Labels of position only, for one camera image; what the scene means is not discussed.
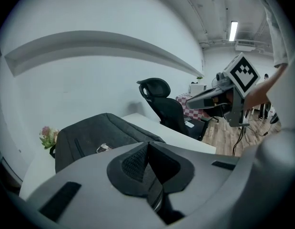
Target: white wall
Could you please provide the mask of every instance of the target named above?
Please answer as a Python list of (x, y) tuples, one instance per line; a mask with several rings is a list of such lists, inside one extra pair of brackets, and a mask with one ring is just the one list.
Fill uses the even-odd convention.
[[(235, 51), (234, 47), (218, 47), (204, 51), (204, 79), (203, 82), (211, 87), (212, 80), (216, 77), (216, 73), (222, 72), (223, 69), (231, 62), (231, 60), (240, 53)], [(249, 61), (256, 68), (261, 76), (259, 82), (264, 80), (264, 75), (269, 77), (274, 74), (276, 68), (274, 67), (273, 57), (262, 55), (256, 52), (243, 52)]]
[(9, 132), (9, 139), (1, 138), (0, 150), (21, 179), (35, 151), (42, 148), (38, 133), (44, 125), (62, 129), (104, 112), (124, 116), (139, 111), (157, 119), (136, 81), (163, 78), (174, 98), (187, 92), (195, 79), (164, 65), (110, 56), (71, 57), (17, 76), (10, 72), (4, 58), (10, 51), (43, 36), (76, 30), (132, 36), (201, 71), (199, 44), (180, 17), (159, 0), (21, 0), (0, 31), (0, 126), (6, 125)]

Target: sleeve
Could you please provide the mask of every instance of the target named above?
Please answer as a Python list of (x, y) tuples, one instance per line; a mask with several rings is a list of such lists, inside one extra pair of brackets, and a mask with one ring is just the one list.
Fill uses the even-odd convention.
[(277, 68), (281, 64), (288, 64), (287, 52), (285, 48), (285, 43), (278, 25), (277, 19), (266, 0), (260, 0), (263, 4), (266, 12), (267, 23), (269, 25), (269, 31), (271, 35), (274, 64)]

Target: ceiling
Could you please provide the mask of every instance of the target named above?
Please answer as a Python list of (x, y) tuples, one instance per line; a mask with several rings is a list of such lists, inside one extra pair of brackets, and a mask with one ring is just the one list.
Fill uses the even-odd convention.
[(264, 8), (259, 0), (164, 0), (192, 30), (203, 49), (231, 46), (231, 21), (238, 21), (236, 40), (255, 41), (257, 51), (272, 55)]

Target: forearm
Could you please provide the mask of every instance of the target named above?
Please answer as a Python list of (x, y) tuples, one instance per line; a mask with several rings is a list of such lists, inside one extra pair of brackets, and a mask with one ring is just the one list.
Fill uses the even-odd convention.
[(278, 70), (267, 81), (256, 85), (256, 87), (247, 95), (244, 101), (244, 110), (267, 103), (269, 101), (266, 93), (282, 75), (287, 65), (282, 64)]

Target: wooden floor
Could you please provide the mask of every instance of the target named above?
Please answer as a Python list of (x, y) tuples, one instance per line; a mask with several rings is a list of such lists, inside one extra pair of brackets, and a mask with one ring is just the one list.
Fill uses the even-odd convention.
[[(255, 113), (250, 116), (249, 127), (258, 133), (247, 128), (246, 134), (243, 135), (242, 140), (236, 147), (235, 156), (241, 156), (245, 148), (259, 144), (264, 138), (269, 137), (271, 134), (278, 133), (281, 130), (280, 122), (271, 125), (270, 119), (269, 117), (268, 120), (259, 120), (258, 111), (255, 111)], [(269, 128), (270, 131), (266, 136), (260, 136), (267, 132)], [(233, 146), (238, 140), (240, 131), (238, 127), (230, 127), (225, 119), (219, 117), (219, 123), (217, 123), (216, 120), (210, 121), (202, 141), (216, 147), (217, 154), (231, 156)]]

